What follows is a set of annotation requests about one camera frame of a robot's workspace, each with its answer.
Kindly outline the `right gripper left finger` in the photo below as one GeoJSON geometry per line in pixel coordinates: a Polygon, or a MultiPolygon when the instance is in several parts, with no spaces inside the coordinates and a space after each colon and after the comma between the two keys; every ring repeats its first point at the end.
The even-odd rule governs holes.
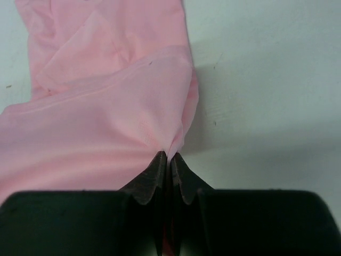
{"type": "Polygon", "coordinates": [[[19,191],[1,205],[1,255],[161,255],[167,157],[119,190],[19,191]]]}

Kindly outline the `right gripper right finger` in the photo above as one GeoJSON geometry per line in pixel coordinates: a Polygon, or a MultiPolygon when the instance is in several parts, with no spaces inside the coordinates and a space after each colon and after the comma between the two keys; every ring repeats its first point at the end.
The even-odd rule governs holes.
{"type": "Polygon", "coordinates": [[[340,255],[340,231],[317,194],[214,189],[180,154],[170,169],[176,255],[340,255]]]}

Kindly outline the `pink t-shirt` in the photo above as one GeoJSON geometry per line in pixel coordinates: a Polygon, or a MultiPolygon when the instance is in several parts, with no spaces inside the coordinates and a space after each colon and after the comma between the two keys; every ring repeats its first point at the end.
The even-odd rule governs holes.
{"type": "Polygon", "coordinates": [[[180,150],[199,91],[182,1],[16,1],[31,100],[1,114],[1,200],[119,189],[180,150]]]}

